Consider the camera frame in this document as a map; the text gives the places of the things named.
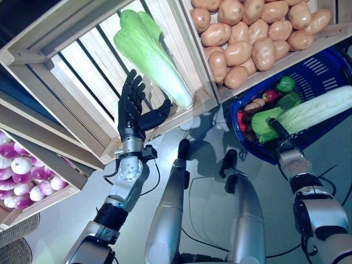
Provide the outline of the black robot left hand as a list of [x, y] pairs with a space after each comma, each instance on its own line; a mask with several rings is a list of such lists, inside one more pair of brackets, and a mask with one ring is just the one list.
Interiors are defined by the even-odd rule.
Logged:
[[169, 116], [171, 100], [164, 100], [163, 104], [145, 114], [142, 113], [142, 101], [145, 98], [145, 84], [136, 70], [131, 70], [123, 85], [122, 94], [118, 101], [118, 132], [121, 140], [132, 136], [141, 140], [146, 139], [146, 131], [161, 125]]

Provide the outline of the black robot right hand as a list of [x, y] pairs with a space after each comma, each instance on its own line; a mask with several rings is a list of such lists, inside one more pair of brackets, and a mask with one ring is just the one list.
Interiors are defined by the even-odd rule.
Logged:
[[288, 140], [290, 138], [290, 134], [278, 120], [276, 120], [275, 118], [270, 118], [268, 123], [277, 134], [276, 137], [273, 138], [274, 140]]

